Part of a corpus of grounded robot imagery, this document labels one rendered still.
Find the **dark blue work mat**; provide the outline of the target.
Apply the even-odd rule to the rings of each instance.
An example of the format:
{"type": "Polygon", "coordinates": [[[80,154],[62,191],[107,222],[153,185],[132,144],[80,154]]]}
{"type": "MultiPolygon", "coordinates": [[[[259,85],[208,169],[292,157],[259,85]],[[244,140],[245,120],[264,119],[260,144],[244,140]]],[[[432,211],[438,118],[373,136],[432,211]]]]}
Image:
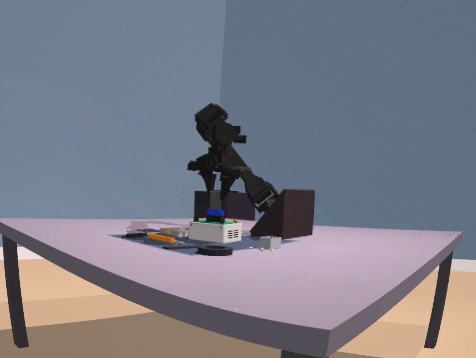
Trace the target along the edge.
{"type": "MultiPolygon", "coordinates": [[[[104,235],[108,235],[108,234],[104,234],[104,235]]],[[[126,236],[126,234],[123,235],[123,236],[121,234],[114,234],[114,235],[108,235],[108,236],[112,236],[112,237],[117,238],[117,239],[122,239],[122,240],[126,240],[126,241],[135,242],[135,243],[140,244],[140,245],[155,247],[155,248],[159,248],[159,249],[162,249],[162,250],[165,250],[165,251],[175,252],[175,253],[179,253],[179,254],[185,254],[185,255],[189,255],[189,256],[201,256],[202,254],[198,253],[198,248],[166,250],[166,249],[163,249],[163,246],[184,246],[184,245],[194,245],[194,246],[196,246],[196,245],[210,244],[210,245],[229,246],[229,247],[233,248],[232,252],[235,252],[235,251],[242,251],[242,250],[250,250],[249,247],[253,247],[251,249],[259,248],[259,238],[260,238],[260,237],[252,237],[252,236],[247,236],[247,235],[241,235],[241,241],[219,243],[219,242],[211,242],[211,241],[193,240],[193,239],[189,239],[189,236],[174,237],[172,235],[161,234],[161,233],[157,233],[155,235],[172,237],[172,238],[175,238],[176,241],[181,241],[183,243],[180,243],[180,242],[167,243],[167,242],[163,242],[161,240],[151,239],[151,238],[149,238],[149,233],[147,233],[147,236],[134,237],[134,238],[124,237],[124,236],[126,236]]]]}

